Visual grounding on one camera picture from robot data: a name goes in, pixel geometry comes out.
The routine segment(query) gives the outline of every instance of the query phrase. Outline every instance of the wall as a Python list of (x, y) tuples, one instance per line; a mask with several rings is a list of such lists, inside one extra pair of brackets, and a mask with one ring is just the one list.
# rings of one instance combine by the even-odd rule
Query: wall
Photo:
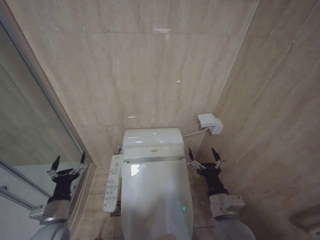
[[(213, 112), (256, 0), (8, 0), (97, 166), (126, 129), (198, 130)], [(202, 135), (186, 139), (197, 152)]]
[(257, 239), (311, 239), (289, 217), (320, 198), (320, 3), (261, 0), (214, 114), (220, 135), (205, 134), (226, 160), (222, 180), (247, 204)]

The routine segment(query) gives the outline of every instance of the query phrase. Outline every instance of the white cable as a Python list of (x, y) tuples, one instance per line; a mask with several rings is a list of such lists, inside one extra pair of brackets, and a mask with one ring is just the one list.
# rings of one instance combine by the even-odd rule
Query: white cable
[(192, 135), (200, 134), (200, 133), (203, 133), (203, 132), (207, 131), (208, 129), (209, 129), (209, 128), (206, 127), (205, 129), (203, 129), (203, 130), (201, 130), (201, 131), (197, 131), (197, 132), (194, 132), (194, 133), (190, 133), (190, 134), (184, 135), (184, 136), (182, 136), (182, 137), (185, 138), (185, 137), (189, 137), (189, 136), (192, 136)]

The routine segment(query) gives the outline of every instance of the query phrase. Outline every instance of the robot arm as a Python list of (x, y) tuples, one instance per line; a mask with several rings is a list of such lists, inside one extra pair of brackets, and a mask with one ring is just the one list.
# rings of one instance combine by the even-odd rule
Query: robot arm
[(41, 205), (31, 210), (29, 217), (45, 225), (39, 229), (31, 240), (69, 240), (70, 231), (67, 227), (69, 219), (69, 205), (71, 201), (71, 184), (88, 166), (86, 153), (83, 152), (80, 167), (65, 169), (57, 172), (60, 156), (53, 162), (51, 170), (47, 173), (56, 183), (54, 193), (45, 206)]
[(248, 226), (243, 224), (236, 216), (245, 206), (240, 195), (229, 195), (228, 190), (220, 181), (224, 160), (211, 148), (216, 163), (199, 163), (194, 160), (189, 148), (188, 165), (199, 175), (203, 176), (208, 186), (207, 196), (210, 200), (210, 210), (215, 218), (215, 240), (256, 240)]

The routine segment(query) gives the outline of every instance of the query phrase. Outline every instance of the bidet control panel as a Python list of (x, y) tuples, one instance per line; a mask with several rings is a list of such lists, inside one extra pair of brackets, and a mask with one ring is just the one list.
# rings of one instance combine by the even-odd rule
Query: bidet control panel
[(103, 211), (113, 213), (117, 209), (119, 183), (121, 174), (121, 165), (124, 161), (124, 155), (113, 155), (109, 170), (109, 177), (106, 183), (106, 190), (103, 202)]

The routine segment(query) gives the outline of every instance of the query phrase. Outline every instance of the white toilet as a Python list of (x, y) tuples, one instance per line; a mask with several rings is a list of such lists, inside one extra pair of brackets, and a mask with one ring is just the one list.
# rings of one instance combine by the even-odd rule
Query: white toilet
[(121, 154), (124, 239), (191, 240), (193, 205), (180, 130), (127, 130)]

